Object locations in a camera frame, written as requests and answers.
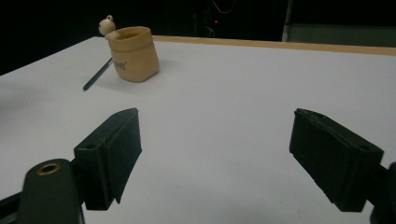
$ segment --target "cable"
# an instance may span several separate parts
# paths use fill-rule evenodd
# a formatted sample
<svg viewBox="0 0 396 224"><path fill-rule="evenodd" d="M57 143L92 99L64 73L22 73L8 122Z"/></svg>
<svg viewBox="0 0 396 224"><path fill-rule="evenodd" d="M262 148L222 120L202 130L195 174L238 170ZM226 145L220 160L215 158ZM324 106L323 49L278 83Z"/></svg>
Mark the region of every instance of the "cable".
<svg viewBox="0 0 396 224"><path fill-rule="evenodd" d="M230 13L233 10L233 7L235 6L236 0L233 0L233 6L230 8L230 10L227 10L227 11L222 11L221 9L219 9L219 7L216 4L215 0L212 0L212 2L213 2L213 5L215 5L215 7L216 7L216 9L218 10L219 13L227 14L227 13Z"/></svg>

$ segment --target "tan cup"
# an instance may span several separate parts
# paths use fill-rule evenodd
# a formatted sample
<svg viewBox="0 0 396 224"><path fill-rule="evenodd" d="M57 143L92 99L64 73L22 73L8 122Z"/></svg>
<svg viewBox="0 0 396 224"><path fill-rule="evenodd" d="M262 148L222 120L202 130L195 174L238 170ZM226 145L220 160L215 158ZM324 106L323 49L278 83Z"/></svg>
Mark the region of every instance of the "tan cup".
<svg viewBox="0 0 396 224"><path fill-rule="evenodd" d="M123 79L142 82L160 69L157 52L147 27L119 29L120 36L108 39L111 57L117 73Z"/></svg>

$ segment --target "table edge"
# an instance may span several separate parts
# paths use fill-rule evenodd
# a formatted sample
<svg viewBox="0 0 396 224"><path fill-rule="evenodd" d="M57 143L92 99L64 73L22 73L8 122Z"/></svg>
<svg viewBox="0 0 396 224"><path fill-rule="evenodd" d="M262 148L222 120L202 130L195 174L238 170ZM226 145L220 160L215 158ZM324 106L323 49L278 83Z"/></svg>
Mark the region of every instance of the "table edge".
<svg viewBox="0 0 396 224"><path fill-rule="evenodd" d="M154 41L162 41L162 42L228 45L228 46L243 46L243 47L276 48L276 49L320 50L320 51L396 56L396 48L388 48L388 47L366 47L366 46L311 44L311 43L295 43L295 42L272 42L272 41L260 41L260 40L222 39L222 38L204 38L204 37L170 36L170 35L154 35L153 39Z"/></svg>

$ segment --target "white table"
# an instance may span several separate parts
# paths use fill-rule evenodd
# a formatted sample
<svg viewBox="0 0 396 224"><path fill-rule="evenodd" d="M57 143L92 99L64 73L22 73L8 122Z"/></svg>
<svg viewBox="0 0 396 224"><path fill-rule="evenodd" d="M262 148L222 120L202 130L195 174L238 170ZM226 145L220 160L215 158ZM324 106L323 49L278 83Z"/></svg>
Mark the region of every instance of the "white table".
<svg viewBox="0 0 396 224"><path fill-rule="evenodd" d="M139 110L143 152L121 204L86 223L369 223L341 213L289 153L294 110L313 110L396 161L396 57L156 41L159 74L113 66L94 37L0 77L0 198L36 164L73 148L110 115Z"/></svg>

